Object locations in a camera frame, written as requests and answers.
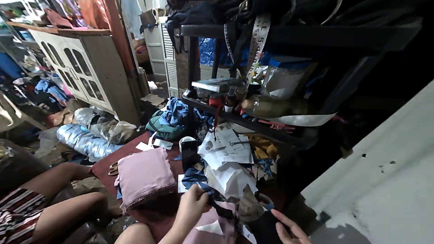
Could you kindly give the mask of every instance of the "hand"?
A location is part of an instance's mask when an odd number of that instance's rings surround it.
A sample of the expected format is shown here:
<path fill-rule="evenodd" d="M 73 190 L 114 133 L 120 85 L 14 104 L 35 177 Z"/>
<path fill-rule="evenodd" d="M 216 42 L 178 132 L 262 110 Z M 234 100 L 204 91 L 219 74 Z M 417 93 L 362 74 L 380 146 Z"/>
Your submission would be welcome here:
<path fill-rule="evenodd" d="M 312 244 L 306 233 L 304 233 L 300 226 L 298 226 L 294 221 L 288 219 L 276 209 L 272 209 L 271 213 L 291 230 L 292 237 L 288 234 L 281 223 L 276 223 L 277 234 L 283 244 Z"/>
<path fill-rule="evenodd" d="M 208 205 L 208 193 L 194 184 L 181 196 L 178 213 L 176 213 L 173 228 L 188 234 L 197 224 L 202 213 L 208 212 L 211 207 Z"/>

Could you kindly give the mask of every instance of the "black phone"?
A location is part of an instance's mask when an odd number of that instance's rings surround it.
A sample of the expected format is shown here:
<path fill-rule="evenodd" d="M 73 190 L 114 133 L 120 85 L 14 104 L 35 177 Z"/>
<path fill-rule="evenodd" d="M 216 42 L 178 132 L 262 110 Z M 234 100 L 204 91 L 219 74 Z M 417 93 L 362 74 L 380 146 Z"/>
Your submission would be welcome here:
<path fill-rule="evenodd" d="M 182 170 L 186 172 L 188 168 L 197 163 L 197 141 L 181 142 Z"/>

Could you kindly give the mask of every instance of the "green backpack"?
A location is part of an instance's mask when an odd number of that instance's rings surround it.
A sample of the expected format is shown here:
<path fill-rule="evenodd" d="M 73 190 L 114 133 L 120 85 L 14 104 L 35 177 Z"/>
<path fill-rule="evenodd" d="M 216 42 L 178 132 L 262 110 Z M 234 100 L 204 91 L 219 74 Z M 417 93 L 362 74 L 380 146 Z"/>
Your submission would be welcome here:
<path fill-rule="evenodd" d="M 173 127 L 171 125 L 161 125 L 160 117 L 163 114 L 163 111 L 158 110 L 155 112 L 149 122 L 146 125 L 146 129 L 150 131 L 154 131 L 157 134 L 155 136 L 161 137 L 166 140 L 176 141 L 182 137 L 184 132 L 186 131 L 186 127 Z"/>

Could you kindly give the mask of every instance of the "book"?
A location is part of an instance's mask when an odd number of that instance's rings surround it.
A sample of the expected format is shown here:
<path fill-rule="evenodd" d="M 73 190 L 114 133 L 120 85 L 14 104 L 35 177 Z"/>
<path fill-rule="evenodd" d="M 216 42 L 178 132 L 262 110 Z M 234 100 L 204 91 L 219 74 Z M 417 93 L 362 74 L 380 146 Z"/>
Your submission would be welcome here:
<path fill-rule="evenodd" d="M 244 81 L 235 78 L 215 78 L 194 81 L 191 83 L 191 85 L 212 92 L 227 92 L 229 90 L 229 86 L 243 86 Z"/>

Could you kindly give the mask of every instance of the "yellow fabric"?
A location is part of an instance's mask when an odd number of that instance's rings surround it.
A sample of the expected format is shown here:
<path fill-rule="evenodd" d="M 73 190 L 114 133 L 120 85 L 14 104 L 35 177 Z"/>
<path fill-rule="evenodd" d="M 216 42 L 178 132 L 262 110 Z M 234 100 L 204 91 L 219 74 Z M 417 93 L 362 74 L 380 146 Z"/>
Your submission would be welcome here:
<path fill-rule="evenodd" d="M 248 137 L 250 146 L 255 148 L 255 156 L 257 159 L 275 159 L 278 156 L 277 148 L 270 140 L 264 139 L 259 136 Z"/>

